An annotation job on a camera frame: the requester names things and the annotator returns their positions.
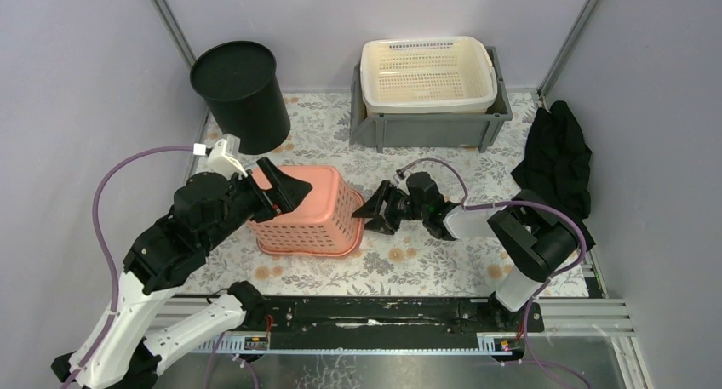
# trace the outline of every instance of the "floral tablecloth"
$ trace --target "floral tablecloth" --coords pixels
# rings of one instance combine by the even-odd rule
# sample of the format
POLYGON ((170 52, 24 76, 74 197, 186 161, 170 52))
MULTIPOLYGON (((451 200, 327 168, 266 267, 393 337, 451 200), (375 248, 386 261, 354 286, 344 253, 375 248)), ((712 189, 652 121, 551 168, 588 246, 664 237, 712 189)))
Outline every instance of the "floral tablecloth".
MULTIPOLYGON (((476 148, 374 148, 348 145, 350 93, 285 94, 291 132, 267 156, 277 164, 328 164, 366 198, 396 169, 420 157, 436 157, 457 168, 466 181, 470 203, 509 199, 519 191, 510 172, 523 158, 534 119, 530 94, 510 94, 514 118, 504 124, 485 153, 476 148)), ((221 136, 211 118, 205 142, 221 136)), ((258 157, 248 157, 253 163, 258 157)), ((463 196, 456 178, 435 164, 423 164, 450 200, 463 196)), ((197 171, 206 170, 204 160, 197 171)), ((447 295, 486 296, 512 269, 495 238, 445 242, 429 236, 418 222, 403 223, 395 236, 366 232, 361 247, 343 258, 273 256, 262 253, 247 226, 215 249, 208 264, 183 287, 187 294, 209 294, 249 280, 267 295, 447 295)), ((543 295, 580 297, 587 289, 578 268, 557 277, 543 295)))

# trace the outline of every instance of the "black cylindrical bin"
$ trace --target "black cylindrical bin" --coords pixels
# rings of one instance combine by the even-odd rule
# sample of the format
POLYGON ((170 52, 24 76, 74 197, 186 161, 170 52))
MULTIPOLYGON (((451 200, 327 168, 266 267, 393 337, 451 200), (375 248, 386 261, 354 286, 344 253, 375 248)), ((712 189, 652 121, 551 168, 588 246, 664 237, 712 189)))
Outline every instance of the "black cylindrical bin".
POLYGON ((239 152, 272 151, 289 135, 276 58, 261 44, 229 42, 206 51, 191 68, 191 85, 221 131, 240 138, 239 152))

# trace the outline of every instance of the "orange basket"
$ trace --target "orange basket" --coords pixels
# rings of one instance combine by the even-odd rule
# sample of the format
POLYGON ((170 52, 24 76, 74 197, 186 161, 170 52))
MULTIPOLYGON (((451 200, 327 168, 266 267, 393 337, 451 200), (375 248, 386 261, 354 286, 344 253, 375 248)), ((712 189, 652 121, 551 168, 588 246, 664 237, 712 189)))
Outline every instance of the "orange basket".
MULTIPOLYGON (((364 235, 364 220, 351 214, 364 198, 346 183, 332 166, 279 166, 296 179, 309 182, 313 190, 301 206, 273 220, 249 221, 258 247, 270 255, 318 255, 340 257, 354 251, 364 235)), ((261 189, 271 185, 257 169, 253 179, 261 189)))

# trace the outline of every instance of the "gray plastic bin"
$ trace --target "gray plastic bin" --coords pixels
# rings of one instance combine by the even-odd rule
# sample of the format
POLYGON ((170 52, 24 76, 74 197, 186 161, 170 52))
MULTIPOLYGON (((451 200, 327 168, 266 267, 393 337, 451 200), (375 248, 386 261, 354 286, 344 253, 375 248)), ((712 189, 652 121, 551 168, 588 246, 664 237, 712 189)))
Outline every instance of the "gray plastic bin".
POLYGON ((351 84, 351 143, 375 146, 377 152, 388 147, 478 146, 486 151, 494 143, 505 121, 512 119, 507 88, 501 75, 496 49, 487 46, 497 78, 496 101, 484 114, 366 114, 361 94, 360 65, 353 69, 351 84))

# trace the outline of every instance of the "black cloth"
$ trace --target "black cloth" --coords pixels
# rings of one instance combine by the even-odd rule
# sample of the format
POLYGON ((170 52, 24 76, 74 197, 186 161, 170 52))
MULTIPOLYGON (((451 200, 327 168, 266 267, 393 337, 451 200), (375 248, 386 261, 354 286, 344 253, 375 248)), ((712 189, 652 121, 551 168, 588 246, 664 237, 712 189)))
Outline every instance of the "black cloth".
POLYGON ((549 111, 540 108, 531 124, 524 161, 512 171, 523 189, 531 189, 550 206, 568 215, 592 248, 594 240, 582 219, 589 217, 592 199, 587 190, 592 150, 584 142, 582 127, 564 101, 549 111))

